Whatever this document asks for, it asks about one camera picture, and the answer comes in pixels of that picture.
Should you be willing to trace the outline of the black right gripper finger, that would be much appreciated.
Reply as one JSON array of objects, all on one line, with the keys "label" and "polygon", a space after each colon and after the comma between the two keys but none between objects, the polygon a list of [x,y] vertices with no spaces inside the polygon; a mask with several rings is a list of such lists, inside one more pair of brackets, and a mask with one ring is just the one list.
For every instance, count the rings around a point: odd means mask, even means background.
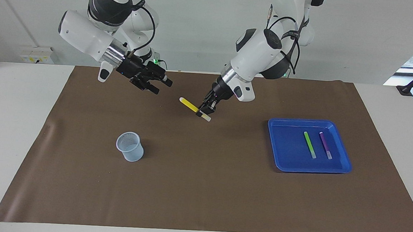
[{"label": "black right gripper finger", "polygon": [[159,94],[160,90],[159,88],[155,87],[154,85],[152,85],[149,82],[144,82],[140,79],[137,78],[131,78],[130,79],[130,83],[132,83],[134,86],[136,86],[137,88],[139,88],[140,90],[144,91],[150,91],[151,93],[154,94]]},{"label": "black right gripper finger", "polygon": [[170,80],[165,72],[165,69],[160,67],[158,64],[154,64],[153,73],[155,75],[155,79],[162,82],[164,85],[168,87],[172,87],[173,81]]}]

